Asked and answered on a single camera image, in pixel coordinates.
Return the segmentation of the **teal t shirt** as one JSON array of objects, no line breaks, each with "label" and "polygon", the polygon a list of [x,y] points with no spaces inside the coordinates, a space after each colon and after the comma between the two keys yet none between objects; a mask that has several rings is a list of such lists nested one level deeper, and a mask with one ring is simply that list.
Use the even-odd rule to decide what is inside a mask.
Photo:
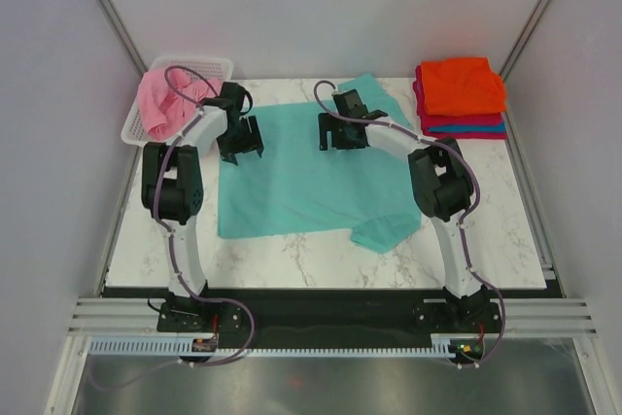
[{"label": "teal t shirt", "polygon": [[320,150],[320,112],[314,102],[255,109],[264,152],[221,163],[220,237],[348,229],[385,254],[420,228],[406,162],[375,148]]}]

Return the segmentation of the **white plastic basket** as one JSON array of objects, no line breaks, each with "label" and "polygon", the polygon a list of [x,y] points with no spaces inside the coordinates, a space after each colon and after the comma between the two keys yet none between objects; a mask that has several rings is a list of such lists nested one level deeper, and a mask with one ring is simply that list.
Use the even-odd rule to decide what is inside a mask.
[{"label": "white plastic basket", "polygon": [[[188,67],[208,79],[229,81],[234,71],[233,61],[229,58],[210,55],[162,55],[157,57],[149,70],[165,68],[171,65]],[[121,129],[122,141],[131,146],[142,148],[152,138],[142,124],[138,100],[134,99]]]}]

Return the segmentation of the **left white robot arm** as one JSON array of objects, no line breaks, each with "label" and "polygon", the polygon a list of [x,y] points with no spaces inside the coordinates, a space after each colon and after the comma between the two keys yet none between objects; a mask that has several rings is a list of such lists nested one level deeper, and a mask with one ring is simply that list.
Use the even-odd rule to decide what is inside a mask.
[{"label": "left white robot arm", "polygon": [[263,153],[250,92],[233,82],[197,103],[194,116],[170,143],[150,142],[142,152],[141,201],[162,232],[169,264],[167,296],[159,308],[160,332],[217,332],[220,301],[209,295],[200,264],[196,221],[204,188],[200,149],[218,146],[222,162]]}]

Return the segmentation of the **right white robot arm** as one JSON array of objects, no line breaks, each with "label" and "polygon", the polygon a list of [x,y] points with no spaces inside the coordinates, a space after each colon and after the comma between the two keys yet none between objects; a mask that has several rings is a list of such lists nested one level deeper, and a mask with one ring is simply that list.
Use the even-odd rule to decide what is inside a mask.
[{"label": "right white robot arm", "polygon": [[320,149],[382,150],[408,165],[415,203],[432,221],[444,265],[445,301],[422,315],[427,326],[453,331],[477,330],[500,316],[487,292],[492,285],[476,272],[468,248],[466,217],[479,204],[481,189],[456,140],[427,140],[393,121],[386,112],[370,111],[359,93],[332,91],[336,107],[318,116]]}]

